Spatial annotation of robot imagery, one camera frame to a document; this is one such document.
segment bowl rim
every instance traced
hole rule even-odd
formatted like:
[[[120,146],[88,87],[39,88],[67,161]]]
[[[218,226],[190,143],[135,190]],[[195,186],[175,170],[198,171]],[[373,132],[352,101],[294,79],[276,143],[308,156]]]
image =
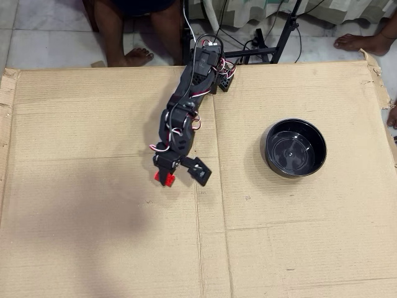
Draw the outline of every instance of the bowl rim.
[[[325,154],[324,154],[323,162],[320,164],[320,166],[318,167],[318,169],[316,169],[316,171],[310,172],[310,173],[308,173],[308,174],[301,174],[301,175],[299,175],[299,174],[287,173],[286,171],[284,171],[283,169],[281,169],[281,168],[277,165],[277,163],[275,163],[275,161],[272,159],[271,155],[269,154],[269,148],[268,148],[269,136],[272,135],[272,132],[275,130],[275,128],[276,128],[278,125],[280,125],[280,124],[282,124],[282,123],[284,123],[284,122],[289,122],[289,121],[297,121],[297,122],[301,122],[301,123],[303,123],[303,124],[306,124],[307,126],[309,126],[310,128],[312,128],[312,129],[320,136],[320,139],[323,141],[323,143],[324,143],[324,151],[325,151]],[[321,167],[323,167],[323,165],[325,164],[325,161],[326,161],[326,159],[327,159],[327,154],[328,154],[327,143],[326,143],[326,141],[325,141],[325,138],[324,138],[323,134],[318,130],[318,128],[317,128],[315,125],[313,125],[312,123],[310,123],[310,122],[308,122],[308,121],[306,121],[306,120],[303,120],[303,119],[299,119],[299,118],[287,118],[287,119],[280,120],[280,121],[276,122],[275,124],[273,124],[273,126],[271,127],[271,129],[269,130],[269,132],[267,133],[267,136],[266,136],[265,155],[266,155],[267,159],[268,159],[269,162],[271,162],[279,171],[283,172],[284,174],[286,174],[286,175],[288,175],[288,176],[293,176],[293,177],[305,177],[305,176],[309,176],[309,175],[314,174],[314,173],[317,172],[319,169],[321,169]]]

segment stand leg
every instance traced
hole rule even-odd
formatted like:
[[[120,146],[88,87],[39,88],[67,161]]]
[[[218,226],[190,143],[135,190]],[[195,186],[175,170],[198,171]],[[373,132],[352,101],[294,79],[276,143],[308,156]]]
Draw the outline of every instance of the stand leg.
[[[182,23],[183,25],[181,26],[182,33],[181,33],[181,39],[182,39],[182,64],[187,65],[190,61],[190,41],[192,40],[192,33],[190,32],[190,28],[186,23],[185,17],[184,17],[184,9],[186,13],[186,18],[189,19],[189,0],[181,0],[181,16],[182,16]]]
[[[287,21],[285,22],[283,32],[281,33],[279,42],[277,44],[277,51],[273,55],[271,64],[277,64],[280,60],[281,54],[284,51],[285,45],[290,37],[292,31],[298,28],[299,24],[297,24],[297,12],[302,0],[297,0],[295,7],[293,8],[292,13],[288,16]]]

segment toe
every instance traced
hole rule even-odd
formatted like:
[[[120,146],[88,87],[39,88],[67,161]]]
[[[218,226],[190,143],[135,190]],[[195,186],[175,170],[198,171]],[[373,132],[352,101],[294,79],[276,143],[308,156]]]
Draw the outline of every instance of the toe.
[[[396,121],[397,115],[395,115],[395,108],[390,110],[389,118],[386,121],[387,126],[394,127],[397,129],[397,121]]]
[[[396,123],[395,120],[388,120],[387,121],[387,126],[390,126],[390,127],[395,126],[395,123]]]

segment cardboard edge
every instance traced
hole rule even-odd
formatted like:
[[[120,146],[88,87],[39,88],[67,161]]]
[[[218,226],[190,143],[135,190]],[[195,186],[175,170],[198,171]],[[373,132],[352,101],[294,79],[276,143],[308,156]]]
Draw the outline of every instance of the cardboard edge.
[[[11,140],[12,114],[20,70],[6,68],[0,84],[0,226],[6,188],[8,156]]]
[[[373,56],[369,55],[363,49],[360,49],[360,52],[364,55],[364,60],[368,64],[368,69],[372,77],[372,83],[373,86],[375,87],[375,93],[378,98],[380,109],[390,110],[392,107],[394,107],[394,104],[391,103],[391,99],[387,92],[387,88],[383,84],[383,80],[381,78],[381,68],[378,62],[376,61],[376,59],[374,59]],[[393,157],[393,161],[397,172],[397,146],[394,141],[394,138],[390,135],[388,127],[386,125],[385,125],[385,133],[389,142],[390,152]]]

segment black bracket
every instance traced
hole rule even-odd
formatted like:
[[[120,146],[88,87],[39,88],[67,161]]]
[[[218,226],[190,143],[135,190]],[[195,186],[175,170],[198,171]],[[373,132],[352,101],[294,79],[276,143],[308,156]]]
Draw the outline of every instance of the black bracket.
[[[187,6],[189,6],[189,0],[183,0],[185,6],[186,18],[189,19],[189,10],[187,10]],[[288,15],[288,18],[285,22],[283,32],[279,38],[279,42],[276,47],[269,48],[266,46],[262,30],[256,29],[256,42],[258,44],[258,48],[253,50],[242,50],[242,51],[233,51],[233,52],[225,52],[225,58],[240,58],[244,57],[244,64],[248,64],[250,56],[260,56],[262,62],[255,64],[277,64],[280,60],[281,54],[284,51],[284,48],[288,42],[290,34],[294,31],[299,25],[297,24],[297,12],[300,7],[302,0],[297,0],[293,11]],[[189,26],[186,24],[184,20],[183,33],[182,33],[182,49],[183,49],[183,63],[186,65],[190,61],[190,41],[192,36],[186,32],[186,30],[190,30]]]

